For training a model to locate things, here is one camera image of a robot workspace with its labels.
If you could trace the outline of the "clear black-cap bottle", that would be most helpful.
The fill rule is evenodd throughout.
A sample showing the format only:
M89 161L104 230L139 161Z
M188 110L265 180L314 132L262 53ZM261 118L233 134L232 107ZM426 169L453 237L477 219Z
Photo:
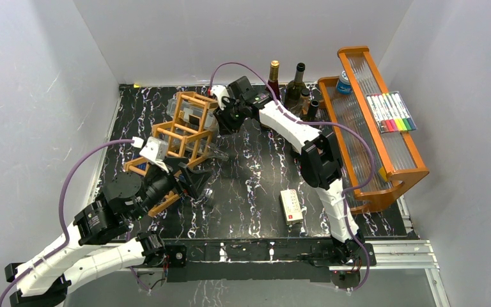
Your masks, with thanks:
M175 117L175 110L177 105L177 99L171 98L168 100L166 114ZM178 112L178 118L183 120L186 124L199 127L201 117L203 116L203 109L192 105L187 101L183 101L180 105L180 111ZM204 123L204 129L214 130L217 126L215 117L211 111L208 112Z

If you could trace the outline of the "brown gold-cap wine bottle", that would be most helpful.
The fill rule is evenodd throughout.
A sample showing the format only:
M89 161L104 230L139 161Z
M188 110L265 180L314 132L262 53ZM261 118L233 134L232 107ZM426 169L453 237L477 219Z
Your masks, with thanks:
M267 81L267 90L272 89L276 94L278 101L281 101L281 93L279 89L279 62L278 60L273 60L270 63L269 79Z

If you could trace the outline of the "dark green silver-cap wine bottle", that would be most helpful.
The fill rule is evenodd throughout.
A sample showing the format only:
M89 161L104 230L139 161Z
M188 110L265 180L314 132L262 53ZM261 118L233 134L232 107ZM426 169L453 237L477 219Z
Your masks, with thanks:
M299 112L302 89L306 87L303 77L306 65L302 62L296 66L295 77L286 85L284 106L292 113Z

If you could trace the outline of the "dark green black-cap wine bottle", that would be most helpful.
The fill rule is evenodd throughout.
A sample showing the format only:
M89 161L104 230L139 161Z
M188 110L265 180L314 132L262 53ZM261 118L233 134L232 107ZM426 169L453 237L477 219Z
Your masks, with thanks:
M318 100L311 100L310 103L308 104L306 114L304 114L302 117L302 121L314 122L316 119L316 114L318 112L319 105L320 103Z

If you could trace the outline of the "clear square blue-label bottle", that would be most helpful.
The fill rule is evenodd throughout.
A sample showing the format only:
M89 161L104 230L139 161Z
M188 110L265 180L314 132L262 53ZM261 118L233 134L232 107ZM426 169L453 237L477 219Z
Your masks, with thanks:
M206 203L210 203L214 196L213 196L214 190L211 188L206 188L200 195L200 197L196 200L194 200L195 205L203 206Z

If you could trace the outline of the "clear labelled liquor bottle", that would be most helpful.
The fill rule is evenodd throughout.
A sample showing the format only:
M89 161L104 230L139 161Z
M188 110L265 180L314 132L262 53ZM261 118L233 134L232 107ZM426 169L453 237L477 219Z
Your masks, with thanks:
M310 90L308 88L301 89L298 102L293 108L294 115L298 116L299 118L303 118L305 116L311 101L310 95Z

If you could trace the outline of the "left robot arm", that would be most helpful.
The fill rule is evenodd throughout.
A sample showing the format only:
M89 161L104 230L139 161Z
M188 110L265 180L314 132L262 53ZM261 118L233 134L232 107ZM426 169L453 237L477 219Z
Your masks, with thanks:
M10 263L6 280L11 306L57 306L69 293L107 274L137 265L160 266L170 253L155 231L106 251L99 249L129 232L129 224L146 216L170 192L198 199L212 172L193 170L184 158L166 158L145 176L132 171L117 174L101 188L63 234L39 255L24 263Z

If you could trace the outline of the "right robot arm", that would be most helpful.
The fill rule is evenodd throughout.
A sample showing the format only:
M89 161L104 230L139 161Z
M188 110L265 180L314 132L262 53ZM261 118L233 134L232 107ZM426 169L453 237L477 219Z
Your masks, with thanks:
M218 106L214 116L222 135L236 133L254 119L289 142L300 154L300 174L319 196L329 220L334 260L350 265L359 258L364 239L352 219L343 188L343 160L334 132L317 123L302 122L277 100L271 89L256 90L246 76L227 86L210 85L208 94Z

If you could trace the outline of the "wooden wine rack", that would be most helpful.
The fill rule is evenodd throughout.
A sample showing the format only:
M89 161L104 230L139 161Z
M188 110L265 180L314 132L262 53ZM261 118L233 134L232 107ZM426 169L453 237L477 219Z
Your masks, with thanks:
M171 166L174 168L179 163L184 163L191 169L195 169L195 166L208 159L210 152L210 144L212 142L214 132L212 130L204 129L205 119L209 111L213 112L217 106L216 100L197 94L193 91L182 91L176 95L177 105L175 110L175 117L168 121L157 123L152 126L151 136L159 139L163 139L168 143L168 152L163 162L171 171ZM194 106L203 109L203 116L201 117L199 127L195 127L186 124L183 120L178 118L178 112L180 111L180 105L183 101L187 101ZM137 207L136 217L142 215L148 215L154 217L167 209L170 205L174 204L180 198L175 191L169 192L162 201L158 203L143 203L144 176L141 176L141 186L136 196L134 196L132 202Z

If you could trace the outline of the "white rectangular box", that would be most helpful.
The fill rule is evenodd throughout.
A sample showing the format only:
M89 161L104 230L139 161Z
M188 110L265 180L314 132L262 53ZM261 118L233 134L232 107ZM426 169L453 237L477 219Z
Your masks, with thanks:
M295 189L280 191L280 201L287 225L301 223L303 221L302 209Z

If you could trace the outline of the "blue-label can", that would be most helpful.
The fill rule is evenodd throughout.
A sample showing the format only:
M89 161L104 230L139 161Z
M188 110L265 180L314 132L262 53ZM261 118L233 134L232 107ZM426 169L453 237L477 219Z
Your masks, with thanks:
M343 95L349 95L352 93L352 85L350 84L347 73L344 70L340 73L338 77L336 89L339 93Z

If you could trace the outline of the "orange tiered shelf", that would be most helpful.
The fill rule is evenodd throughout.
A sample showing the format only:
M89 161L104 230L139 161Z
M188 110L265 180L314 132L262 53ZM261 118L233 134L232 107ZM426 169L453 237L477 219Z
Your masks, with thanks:
M366 95L389 93L389 90L366 46L343 47L338 51L347 73L352 93L343 95L336 89L338 77L323 77L318 87L332 122L355 131L365 140L375 161L370 166L366 147L349 132L335 127L345 166L344 181L349 186L370 182L347 196L352 213L381 212L422 180L426 167L410 132L381 134L366 102ZM378 176L379 167L387 172L388 182Z

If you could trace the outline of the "yellow sponge block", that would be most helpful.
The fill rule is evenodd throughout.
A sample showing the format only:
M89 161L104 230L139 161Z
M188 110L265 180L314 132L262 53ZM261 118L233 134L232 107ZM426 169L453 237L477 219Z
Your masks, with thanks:
M378 173L378 176L379 176L379 177L380 177L380 178L381 178L383 181L385 181L385 182L388 182L388 181L389 181L389 179L388 179L388 177L387 177L387 172L386 172L386 170L385 170L385 168L384 168L383 166L379 167L379 169L378 169L377 173Z

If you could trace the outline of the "coloured marker pack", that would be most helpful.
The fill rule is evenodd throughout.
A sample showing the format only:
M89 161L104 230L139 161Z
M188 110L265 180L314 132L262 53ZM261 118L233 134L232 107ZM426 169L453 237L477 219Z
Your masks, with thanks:
M367 94L366 102L381 134L417 130L399 91Z

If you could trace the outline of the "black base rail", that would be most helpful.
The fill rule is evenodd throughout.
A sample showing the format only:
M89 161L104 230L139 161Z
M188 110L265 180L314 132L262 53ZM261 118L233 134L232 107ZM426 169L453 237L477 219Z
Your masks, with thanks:
M167 275L170 283L207 279L309 280L351 290L376 270L438 269L428 240L368 237L365 250L339 261L328 237L166 239L165 251L140 273Z

